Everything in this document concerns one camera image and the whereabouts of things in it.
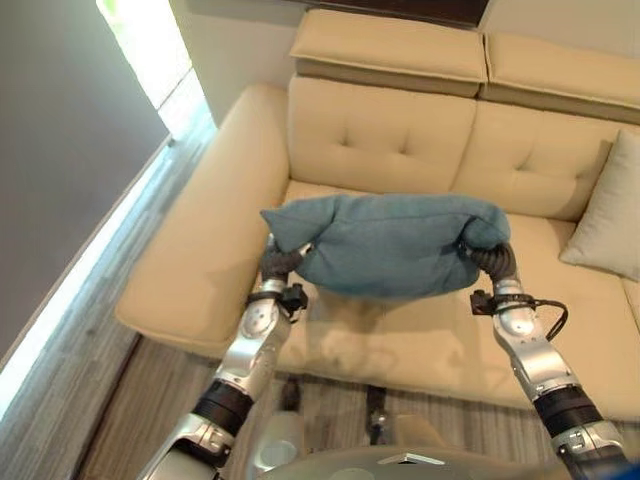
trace wooden floor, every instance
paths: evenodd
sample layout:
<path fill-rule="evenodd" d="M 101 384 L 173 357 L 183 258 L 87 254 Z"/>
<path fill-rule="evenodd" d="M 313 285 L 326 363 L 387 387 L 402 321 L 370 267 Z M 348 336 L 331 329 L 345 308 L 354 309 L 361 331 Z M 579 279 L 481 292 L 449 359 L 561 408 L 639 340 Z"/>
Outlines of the wooden floor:
<path fill-rule="evenodd" d="M 130 480 L 194 405 L 215 362 L 140 338 L 113 318 L 128 272 L 188 180 L 214 127 L 204 105 L 119 230 L 0 423 L 0 479 Z M 244 477 L 284 382 L 277 377 L 240 434 L 225 478 Z M 307 443 L 364 445 L 365 387 L 303 379 Z M 532 412 L 390 391 L 391 413 L 424 415 L 454 446 L 507 461 L 554 462 Z M 640 424 L 619 426 L 640 444 Z"/>

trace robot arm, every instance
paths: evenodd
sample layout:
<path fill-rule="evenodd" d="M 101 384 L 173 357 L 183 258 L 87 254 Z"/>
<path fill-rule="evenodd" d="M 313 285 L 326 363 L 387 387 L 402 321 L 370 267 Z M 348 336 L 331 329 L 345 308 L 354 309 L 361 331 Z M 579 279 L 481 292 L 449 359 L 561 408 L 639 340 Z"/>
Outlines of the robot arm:
<path fill-rule="evenodd" d="M 139 480 L 220 478 L 240 428 L 275 371 L 297 310 L 307 307 L 301 285 L 287 286 L 289 272 L 310 250 L 282 254 L 270 237 L 261 263 L 262 283 L 249 295 L 235 340 L 198 403 L 178 424 L 138 476 Z M 184 470 L 189 468 L 189 475 Z"/>
<path fill-rule="evenodd" d="M 572 478 L 604 478 L 629 466 L 616 428 L 603 420 L 562 355 L 547 340 L 520 284 L 509 245 L 468 251 L 493 281 L 493 298 L 471 296 L 476 314 L 493 315 L 494 336 Z"/>

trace tufted button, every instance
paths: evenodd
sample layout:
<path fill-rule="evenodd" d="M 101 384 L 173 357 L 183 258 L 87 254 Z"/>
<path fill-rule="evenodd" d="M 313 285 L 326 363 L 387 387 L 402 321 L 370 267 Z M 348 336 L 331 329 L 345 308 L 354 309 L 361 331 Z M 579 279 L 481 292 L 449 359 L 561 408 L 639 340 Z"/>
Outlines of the tufted button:
<path fill-rule="evenodd" d="M 340 139 L 339 145 L 342 145 L 343 147 L 351 146 L 349 142 L 349 131 L 345 130 L 342 139 Z"/>

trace leather sofa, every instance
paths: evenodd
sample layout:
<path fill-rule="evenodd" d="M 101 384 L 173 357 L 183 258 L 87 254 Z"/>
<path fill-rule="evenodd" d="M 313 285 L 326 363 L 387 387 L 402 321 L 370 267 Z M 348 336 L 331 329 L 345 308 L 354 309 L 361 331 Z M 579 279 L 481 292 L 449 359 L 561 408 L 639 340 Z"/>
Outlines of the leather sofa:
<path fill-rule="evenodd" d="M 571 266 L 619 129 L 640 132 L 640 62 L 537 39 L 312 10 L 287 91 L 248 88 L 116 308 L 160 342 L 221 356 L 256 281 L 259 211 L 336 192 L 456 192 L 508 212 L 527 291 L 570 310 L 554 340 L 602 412 L 640 417 L 640 289 Z M 412 302 L 311 298 L 279 368 L 529 408 L 473 288 Z M 550 326 L 558 315 L 540 309 Z"/>

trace blue cushion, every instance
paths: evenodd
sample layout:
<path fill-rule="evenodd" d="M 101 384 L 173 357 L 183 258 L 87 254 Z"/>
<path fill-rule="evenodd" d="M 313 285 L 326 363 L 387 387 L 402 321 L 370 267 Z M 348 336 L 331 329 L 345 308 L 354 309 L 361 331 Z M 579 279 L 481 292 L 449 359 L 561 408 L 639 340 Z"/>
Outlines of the blue cushion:
<path fill-rule="evenodd" d="M 460 248 L 509 241 L 502 210 L 463 195 L 333 195 L 262 212 L 284 252 L 312 242 L 297 269 L 311 283 L 347 295 L 416 298 L 475 283 Z"/>

